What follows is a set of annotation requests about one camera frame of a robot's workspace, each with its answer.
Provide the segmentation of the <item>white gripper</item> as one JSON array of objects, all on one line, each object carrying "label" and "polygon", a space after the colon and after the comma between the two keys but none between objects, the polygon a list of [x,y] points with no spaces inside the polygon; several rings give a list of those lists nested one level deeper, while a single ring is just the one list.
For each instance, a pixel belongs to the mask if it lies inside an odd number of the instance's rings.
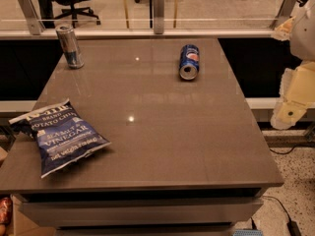
[{"label": "white gripper", "polygon": [[[289,18],[274,28],[271,37],[279,41],[289,40],[294,20]],[[287,130],[315,102],[315,62],[302,62],[295,69],[286,68],[281,80],[280,96],[270,123],[277,130]]]}]

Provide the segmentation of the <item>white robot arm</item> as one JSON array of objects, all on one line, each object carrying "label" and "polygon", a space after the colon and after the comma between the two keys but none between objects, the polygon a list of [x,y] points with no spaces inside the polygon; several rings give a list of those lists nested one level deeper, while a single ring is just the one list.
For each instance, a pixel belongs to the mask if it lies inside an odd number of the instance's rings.
[{"label": "white robot arm", "polygon": [[294,17],[276,27],[272,38],[288,40],[290,53],[302,60],[295,69],[284,70],[271,118],[273,128],[286,130],[315,103],[315,0],[308,0]]}]

